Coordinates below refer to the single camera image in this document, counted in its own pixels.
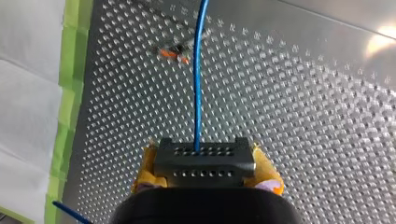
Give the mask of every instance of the perforated metal surface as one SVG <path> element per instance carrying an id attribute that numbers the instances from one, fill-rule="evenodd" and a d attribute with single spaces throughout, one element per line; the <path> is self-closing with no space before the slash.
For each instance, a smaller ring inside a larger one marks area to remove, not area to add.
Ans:
<path id="1" fill-rule="evenodd" d="M 191 66 L 152 49 L 191 38 L 196 13 L 146 4 L 97 1 L 93 9 L 71 161 L 78 172 L 66 188 L 76 200 L 64 200 L 95 223 L 129 195 L 150 138 L 192 141 Z M 333 70 L 270 33 L 215 17 L 206 24 L 203 140 L 260 143 L 307 223 L 396 223 L 396 92 L 362 80 L 361 71 Z"/>

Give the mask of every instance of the metal plate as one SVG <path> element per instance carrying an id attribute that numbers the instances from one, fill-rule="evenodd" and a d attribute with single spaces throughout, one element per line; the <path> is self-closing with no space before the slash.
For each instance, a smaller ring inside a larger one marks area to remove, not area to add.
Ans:
<path id="1" fill-rule="evenodd" d="M 192 140 L 191 66 L 152 49 L 191 38 L 198 4 L 94 3 L 64 202 L 95 223 L 129 195 L 150 138 Z M 208 15 L 203 140 L 260 143 L 307 223 L 395 223 L 393 40 L 277 1 Z"/>

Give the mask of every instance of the black connector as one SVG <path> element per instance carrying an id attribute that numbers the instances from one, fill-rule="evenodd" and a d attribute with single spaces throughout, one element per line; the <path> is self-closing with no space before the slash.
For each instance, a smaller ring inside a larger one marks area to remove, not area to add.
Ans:
<path id="1" fill-rule="evenodd" d="M 234 143 L 173 143 L 163 138 L 154 161 L 154 174 L 164 176 L 170 187 L 242 187 L 254 176 L 255 163 L 247 138 Z"/>

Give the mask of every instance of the small orange object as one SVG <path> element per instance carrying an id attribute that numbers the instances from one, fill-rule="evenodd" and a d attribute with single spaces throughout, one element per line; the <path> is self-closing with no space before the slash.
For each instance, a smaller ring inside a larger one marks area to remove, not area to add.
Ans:
<path id="1" fill-rule="evenodd" d="M 181 61 L 182 63 L 189 63 L 190 60 L 186 57 L 180 56 L 171 50 L 161 49 L 160 53 L 165 58 L 170 58 L 175 61 Z"/>

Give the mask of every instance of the blue wire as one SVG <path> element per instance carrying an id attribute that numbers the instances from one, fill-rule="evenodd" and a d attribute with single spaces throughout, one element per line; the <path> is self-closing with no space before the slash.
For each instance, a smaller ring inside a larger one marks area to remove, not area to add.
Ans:
<path id="1" fill-rule="evenodd" d="M 193 49 L 193 68 L 194 75 L 194 102 L 195 102 L 195 129 L 194 129 L 194 150 L 199 151 L 201 138 L 201 39 L 204 30 L 205 15 L 209 0 L 202 0 L 199 8 L 197 24 L 195 27 L 195 39 Z"/>
<path id="2" fill-rule="evenodd" d="M 57 208 L 61 209 L 62 211 L 64 211 L 70 217 L 75 218 L 77 221 L 81 222 L 82 224 L 92 224 L 87 218 L 83 217 L 82 215 L 73 211 L 71 208 L 67 207 L 62 203 L 53 201 L 52 204 L 55 205 Z"/>

